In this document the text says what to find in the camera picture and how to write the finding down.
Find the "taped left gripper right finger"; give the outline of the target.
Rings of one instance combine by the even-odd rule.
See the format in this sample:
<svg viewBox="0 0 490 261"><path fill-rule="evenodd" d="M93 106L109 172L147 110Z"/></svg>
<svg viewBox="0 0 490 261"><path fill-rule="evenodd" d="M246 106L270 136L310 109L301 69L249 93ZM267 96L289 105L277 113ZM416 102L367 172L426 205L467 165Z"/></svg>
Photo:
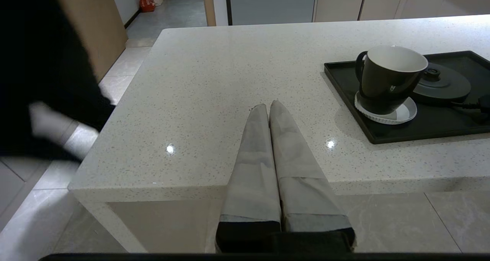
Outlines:
<svg viewBox="0 0 490 261"><path fill-rule="evenodd" d="M271 104L269 125L285 230L352 234L328 179L293 116L278 100Z"/></svg>

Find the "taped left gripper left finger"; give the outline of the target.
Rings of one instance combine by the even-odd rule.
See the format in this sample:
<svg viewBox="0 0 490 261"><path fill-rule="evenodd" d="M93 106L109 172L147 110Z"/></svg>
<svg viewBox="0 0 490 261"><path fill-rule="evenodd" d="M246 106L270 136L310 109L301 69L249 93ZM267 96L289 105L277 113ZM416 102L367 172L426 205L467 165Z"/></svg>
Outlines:
<svg viewBox="0 0 490 261"><path fill-rule="evenodd" d="M250 110L226 187L218 234L281 231L281 207L267 107Z"/></svg>

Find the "pale blurred person hand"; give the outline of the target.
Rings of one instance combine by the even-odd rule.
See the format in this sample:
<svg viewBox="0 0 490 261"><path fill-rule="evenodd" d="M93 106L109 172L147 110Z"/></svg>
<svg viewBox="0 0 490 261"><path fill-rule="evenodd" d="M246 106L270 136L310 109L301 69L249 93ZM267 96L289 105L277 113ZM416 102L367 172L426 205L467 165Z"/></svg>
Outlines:
<svg viewBox="0 0 490 261"><path fill-rule="evenodd" d="M78 123L71 118L52 110L43 103L31 104L29 112L33 135L57 144L65 144L78 126Z"/></svg>

